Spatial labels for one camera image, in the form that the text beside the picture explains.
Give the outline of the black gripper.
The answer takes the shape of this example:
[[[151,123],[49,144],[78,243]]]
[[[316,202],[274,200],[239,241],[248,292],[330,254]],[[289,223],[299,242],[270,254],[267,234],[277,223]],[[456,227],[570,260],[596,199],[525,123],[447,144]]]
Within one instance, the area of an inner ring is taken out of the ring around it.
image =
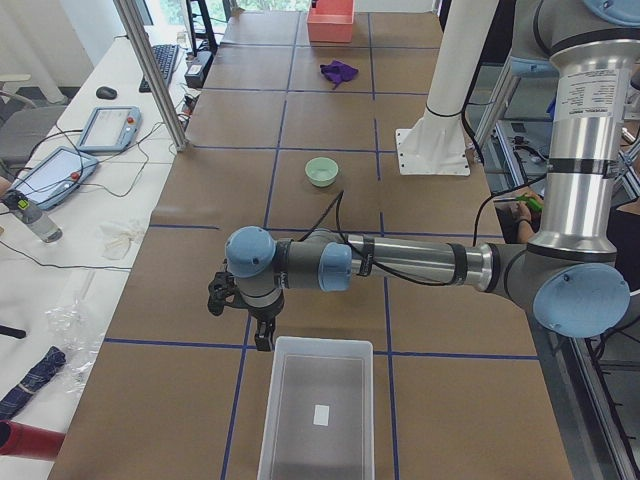
[[[263,308],[251,307],[249,309],[249,313],[257,322],[255,333],[255,344],[257,350],[265,351],[266,343],[268,349],[273,349],[276,318],[280,313],[280,307],[277,305],[271,305]]]

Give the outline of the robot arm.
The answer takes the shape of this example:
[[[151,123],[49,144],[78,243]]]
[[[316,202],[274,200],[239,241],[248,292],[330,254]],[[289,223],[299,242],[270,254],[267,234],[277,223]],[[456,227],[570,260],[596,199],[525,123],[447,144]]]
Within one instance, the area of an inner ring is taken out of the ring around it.
[[[607,337],[635,323],[639,291],[615,265],[607,236],[627,88],[639,58],[635,1],[520,1],[515,59],[558,72],[545,192],[537,227],[524,198],[500,216],[515,244],[425,243],[346,235],[315,225],[297,240],[247,226],[225,245],[209,286],[209,311],[244,309],[259,350],[273,348],[276,318],[291,288],[348,289],[353,276],[393,276],[429,287],[470,285],[501,296],[566,337]]]

